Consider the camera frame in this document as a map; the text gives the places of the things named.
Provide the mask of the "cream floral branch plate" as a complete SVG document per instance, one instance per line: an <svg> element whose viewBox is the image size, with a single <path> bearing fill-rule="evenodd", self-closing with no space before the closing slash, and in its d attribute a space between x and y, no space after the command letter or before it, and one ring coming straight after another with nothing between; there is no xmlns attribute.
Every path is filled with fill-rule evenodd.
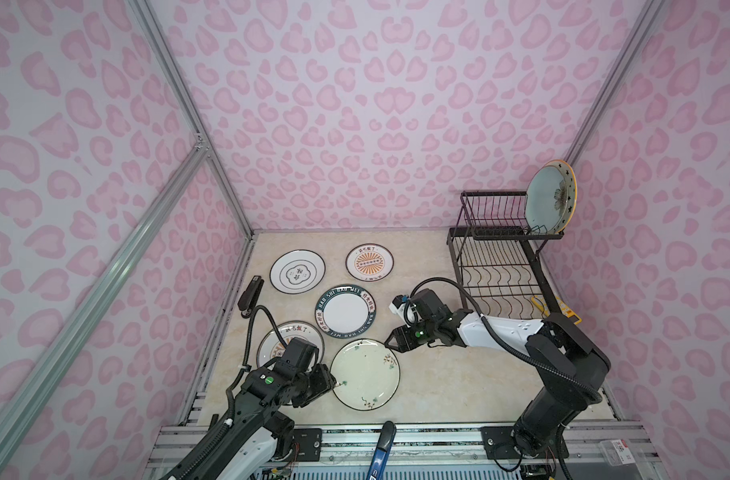
<svg viewBox="0 0 730 480"><path fill-rule="evenodd" d="M372 411L386 405L396 394L401 370L396 354L372 339L349 342L335 355L331 373L333 393L346 407Z"/></svg>

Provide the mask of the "green rim lettered plate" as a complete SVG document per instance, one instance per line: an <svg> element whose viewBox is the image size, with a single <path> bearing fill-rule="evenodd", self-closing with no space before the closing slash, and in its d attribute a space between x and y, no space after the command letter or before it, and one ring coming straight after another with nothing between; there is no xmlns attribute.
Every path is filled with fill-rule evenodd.
<svg viewBox="0 0 730 480"><path fill-rule="evenodd" d="M344 284L320 296L315 305L314 319L324 334L350 339L366 332L373 325L376 314L376 301L365 288Z"/></svg>

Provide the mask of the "small orange sunburst plate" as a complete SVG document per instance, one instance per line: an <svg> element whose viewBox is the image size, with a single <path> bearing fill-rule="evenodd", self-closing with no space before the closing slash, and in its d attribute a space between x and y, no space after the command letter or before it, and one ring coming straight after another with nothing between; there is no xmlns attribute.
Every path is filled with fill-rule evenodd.
<svg viewBox="0 0 730 480"><path fill-rule="evenodd" d="M353 278L363 282L376 282L392 272L394 256L382 245L366 243L356 246L348 253L345 265Z"/></svg>

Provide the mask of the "light teal flower plate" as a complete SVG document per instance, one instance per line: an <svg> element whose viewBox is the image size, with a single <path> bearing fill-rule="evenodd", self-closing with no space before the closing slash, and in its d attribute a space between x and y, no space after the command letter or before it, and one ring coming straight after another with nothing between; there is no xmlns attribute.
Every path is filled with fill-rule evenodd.
<svg viewBox="0 0 730 480"><path fill-rule="evenodd" d="M572 167L553 160L544 165L526 190L525 218L533 234L562 233L573 218L578 185Z"/></svg>

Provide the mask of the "star and cat plate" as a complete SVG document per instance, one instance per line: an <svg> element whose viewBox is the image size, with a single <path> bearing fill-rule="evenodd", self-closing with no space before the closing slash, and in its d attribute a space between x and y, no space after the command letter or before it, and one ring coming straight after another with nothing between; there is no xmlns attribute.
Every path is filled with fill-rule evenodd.
<svg viewBox="0 0 730 480"><path fill-rule="evenodd" d="M546 165L550 179L546 187L551 206L549 233L561 233L572 220L578 200L578 184L573 168L565 161L553 160Z"/></svg>

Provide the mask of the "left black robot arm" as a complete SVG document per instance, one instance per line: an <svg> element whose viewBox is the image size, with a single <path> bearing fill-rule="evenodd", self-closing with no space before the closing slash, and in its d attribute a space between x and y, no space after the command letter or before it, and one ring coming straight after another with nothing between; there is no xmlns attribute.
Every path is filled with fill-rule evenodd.
<svg viewBox="0 0 730 480"><path fill-rule="evenodd" d="M280 411L303 408L330 392L335 378L316 363L318 348L294 338L283 355L247 375L227 409L164 479L247 479L271 459L291 454L295 423Z"/></svg>

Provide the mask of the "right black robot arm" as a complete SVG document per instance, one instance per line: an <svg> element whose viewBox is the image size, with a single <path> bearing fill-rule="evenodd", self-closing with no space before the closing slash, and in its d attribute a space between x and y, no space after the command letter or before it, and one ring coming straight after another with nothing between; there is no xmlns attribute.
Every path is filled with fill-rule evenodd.
<svg viewBox="0 0 730 480"><path fill-rule="evenodd" d="M423 345L502 350L533 367L543 383L505 437L510 451L535 458L557 442L569 423L603 400L599 392L611 369L608 357L562 313L517 320L470 309L451 311L431 289L394 297L390 311L403 325L386 346L405 353Z"/></svg>

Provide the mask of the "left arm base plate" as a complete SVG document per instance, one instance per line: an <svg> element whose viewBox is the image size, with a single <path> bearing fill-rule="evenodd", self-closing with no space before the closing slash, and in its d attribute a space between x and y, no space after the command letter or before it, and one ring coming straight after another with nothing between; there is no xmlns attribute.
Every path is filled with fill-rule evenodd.
<svg viewBox="0 0 730 480"><path fill-rule="evenodd" d="M281 433L277 440L274 462L317 462L322 448L321 428L295 428Z"/></svg>

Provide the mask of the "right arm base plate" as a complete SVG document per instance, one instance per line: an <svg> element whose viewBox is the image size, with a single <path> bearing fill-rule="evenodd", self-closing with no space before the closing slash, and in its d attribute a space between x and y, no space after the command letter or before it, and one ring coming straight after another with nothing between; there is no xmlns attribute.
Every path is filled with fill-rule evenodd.
<svg viewBox="0 0 730 480"><path fill-rule="evenodd" d="M524 424L484 426L480 432L488 460L545 460L547 454L563 459L570 457L563 425L555 428L530 428Z"/></svg>

